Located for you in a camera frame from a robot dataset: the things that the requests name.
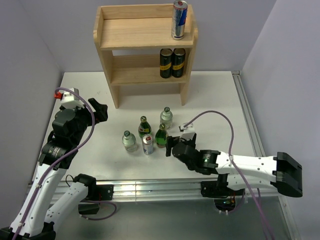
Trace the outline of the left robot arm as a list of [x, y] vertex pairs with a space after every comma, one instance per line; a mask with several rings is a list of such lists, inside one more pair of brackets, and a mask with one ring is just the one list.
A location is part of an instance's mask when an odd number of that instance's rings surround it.
[[94, 98], [88, 102], [90, 107], [80, 100], [62, 100], [47, 143], [41, 150], [31, 189], [15, 220], [0, 230], [2, 240], [53, 240], [61, 218], [80, 201], [96, 197], [96, 179], [79, 174], [67, 193], [50, 205], [79, 147], [84, 145], [81, 139], [87, 128], [108, 119], [106, 104], [100, 104]]

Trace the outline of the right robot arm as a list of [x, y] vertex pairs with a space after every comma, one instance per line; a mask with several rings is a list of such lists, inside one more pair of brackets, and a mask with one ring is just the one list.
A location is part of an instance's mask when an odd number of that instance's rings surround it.
[[279, 194], [292, 198], [303, 196], [302, 165], [286, 152], [268, 157], [229, 156], [218, 150], [197, 150], [195, 137], [186, 140], [169, 136], [166, 156], [177, 158], [190, 171], [217, 175], [211, 190], [213, 198], [230, 192], [239, 195], [249, 187], [276, 189]]

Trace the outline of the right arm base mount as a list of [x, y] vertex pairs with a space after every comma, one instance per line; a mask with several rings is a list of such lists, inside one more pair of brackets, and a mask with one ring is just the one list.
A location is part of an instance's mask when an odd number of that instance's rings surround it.
[[219, 213], [230, 214], [245, 202], [245, 190], [233, 190], [226, 183], [218, 181], [202, 181], [200, 193], [204, 198], [214, 200], [214, 206]]

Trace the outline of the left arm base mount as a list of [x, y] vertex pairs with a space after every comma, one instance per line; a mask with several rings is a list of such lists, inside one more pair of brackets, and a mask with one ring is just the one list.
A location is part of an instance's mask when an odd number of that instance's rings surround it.
[[[90, 190], [85, 200], [89, 201], [111, 201], [113, 197], [114, 186], [112, 184], [97, 185], [94, 190]], [[80, 215], [96, 215], [101, 208], [100, 203], [82, 202], [78, 205]]]

